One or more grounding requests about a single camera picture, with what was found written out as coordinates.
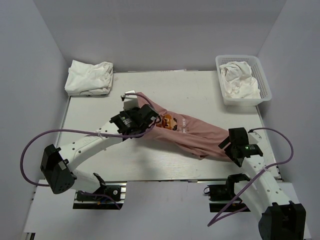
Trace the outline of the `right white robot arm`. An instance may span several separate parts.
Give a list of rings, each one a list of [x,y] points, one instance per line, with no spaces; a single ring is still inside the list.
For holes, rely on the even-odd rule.
[[[257,144],[249,142],[243,127],[230,128],[229,136],[219,144],[225,154],[243,173],[229,175],[225,183],[227,206],[237,199],[255,215],[263,240],[304,239],[306,210],[289,198],[266,165],[264,154]]]

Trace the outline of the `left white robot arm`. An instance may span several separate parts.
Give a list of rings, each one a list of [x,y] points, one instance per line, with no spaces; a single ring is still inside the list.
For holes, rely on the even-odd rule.
[[[88,192],[94,199],[105,196],[105,181],[97,173],[78,170],[78,166],[107,148],[126,139],[139,138],[149,130],[159,114],[148,104],[121,111],[93,135],[70,144],[44,149],[40,169],[52,192],[61,194],[69,189]]]

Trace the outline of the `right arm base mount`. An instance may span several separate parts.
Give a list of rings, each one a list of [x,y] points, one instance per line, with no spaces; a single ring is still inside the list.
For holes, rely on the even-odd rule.
[[[235,183],[249,182],[250,178],[243,173],[229,175],[224,184],[210,184],[204,188],[203,193],[209,197],[211,213],[219,212],[236,194]]]

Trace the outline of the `pink t-shirt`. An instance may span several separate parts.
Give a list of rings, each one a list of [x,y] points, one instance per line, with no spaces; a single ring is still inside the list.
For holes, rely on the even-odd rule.
[[[219,144],[229,136],[226,129],[186,114],[169,111],[142,92],[138,94],[138,105],[142,107],[149,102],[152,103],[161,118],[161,122],[145,134],[143,139],[176,145],[199,159],[211,157],[217,161],[230,161],[225,151],[219,148]]]

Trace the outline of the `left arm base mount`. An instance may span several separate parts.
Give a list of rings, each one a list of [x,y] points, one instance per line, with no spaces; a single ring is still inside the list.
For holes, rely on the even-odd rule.
[[[85,194],[75,192],[73,209],[76,210],[120,210],[126,197],[125,182],[107,183],[105,190]]]

